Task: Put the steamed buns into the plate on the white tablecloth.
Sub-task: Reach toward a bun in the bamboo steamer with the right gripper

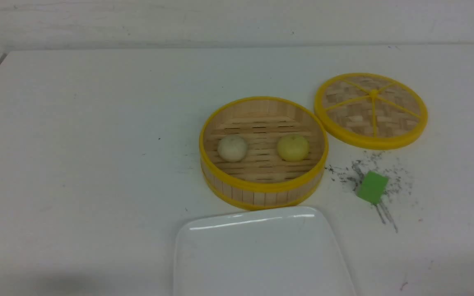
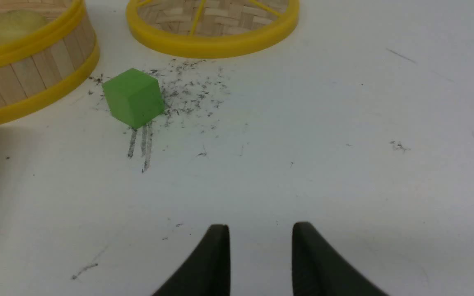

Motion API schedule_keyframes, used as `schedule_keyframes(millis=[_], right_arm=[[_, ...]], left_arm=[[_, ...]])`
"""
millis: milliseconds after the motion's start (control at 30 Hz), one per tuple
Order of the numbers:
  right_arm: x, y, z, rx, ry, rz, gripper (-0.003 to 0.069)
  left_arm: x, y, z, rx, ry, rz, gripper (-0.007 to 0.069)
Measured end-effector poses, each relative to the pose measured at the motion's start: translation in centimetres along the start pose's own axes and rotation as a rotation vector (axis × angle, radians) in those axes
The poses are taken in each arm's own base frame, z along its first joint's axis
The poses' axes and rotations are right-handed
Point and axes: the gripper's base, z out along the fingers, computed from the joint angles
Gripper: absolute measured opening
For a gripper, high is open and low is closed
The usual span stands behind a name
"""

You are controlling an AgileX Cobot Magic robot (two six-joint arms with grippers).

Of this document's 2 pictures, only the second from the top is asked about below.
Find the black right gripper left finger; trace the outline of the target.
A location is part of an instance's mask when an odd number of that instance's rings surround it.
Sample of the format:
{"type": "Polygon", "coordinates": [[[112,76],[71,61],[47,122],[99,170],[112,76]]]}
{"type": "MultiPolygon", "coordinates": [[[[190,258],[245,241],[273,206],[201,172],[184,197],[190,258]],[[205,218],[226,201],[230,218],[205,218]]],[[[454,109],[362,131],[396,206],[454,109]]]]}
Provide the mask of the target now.
{"type": "Polygon", "coordinates": [[[211,225],[189,257],[153,294],[155,296],[229,296],[230,231],[211,225]]]}

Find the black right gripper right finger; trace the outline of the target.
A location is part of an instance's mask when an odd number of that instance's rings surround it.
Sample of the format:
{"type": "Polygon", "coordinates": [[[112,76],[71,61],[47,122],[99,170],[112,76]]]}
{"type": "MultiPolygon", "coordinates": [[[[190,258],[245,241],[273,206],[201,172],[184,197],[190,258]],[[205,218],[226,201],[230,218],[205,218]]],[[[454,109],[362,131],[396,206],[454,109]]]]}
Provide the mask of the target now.
{"type": "Polygon", "coordinates": [[[310,222],[292,229],[294,296],[386,296],[354,268],[310,222]]]}

